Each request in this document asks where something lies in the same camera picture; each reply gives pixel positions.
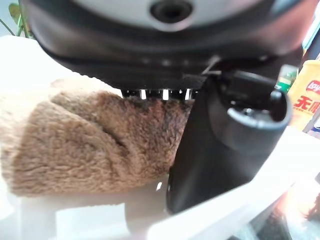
plush fabric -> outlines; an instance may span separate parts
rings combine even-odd
[[[19,196],[112,193],[172,165],[192,102],[123,99],[86,77],[0,93],[0,162]]]

snack bag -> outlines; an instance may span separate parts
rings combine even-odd
[[[304,62],[288,96],[293,105],[289,125],[303,131],[320,106],[320,61]]]

white surface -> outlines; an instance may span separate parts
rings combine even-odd
[[[26,75],[9,50],[33,56],[25,66],[18,65],[28,70]],[[2,91],[44,88],[56,78],[75,74],[51,60],[32,40],[0,38],[0,52]],[[166,176],[119,194],[17,198],[0,185],[0,240],[223,240],[295,181],[320,172],[319,149],[316,138],[287,128],[251,183],[174,217],[165,211]]]

